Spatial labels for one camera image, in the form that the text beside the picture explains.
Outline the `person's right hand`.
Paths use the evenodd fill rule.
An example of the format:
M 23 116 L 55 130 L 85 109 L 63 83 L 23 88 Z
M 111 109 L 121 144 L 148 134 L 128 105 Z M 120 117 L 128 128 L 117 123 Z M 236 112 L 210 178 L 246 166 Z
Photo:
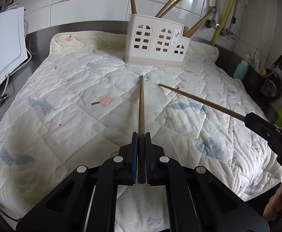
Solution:
M 282 184 L 277 189 L 268 204 L 266 205 L 263 213 L 263 218 L 267 222 L 272 222 L 277 219 L 278 214 L 282 211 Z

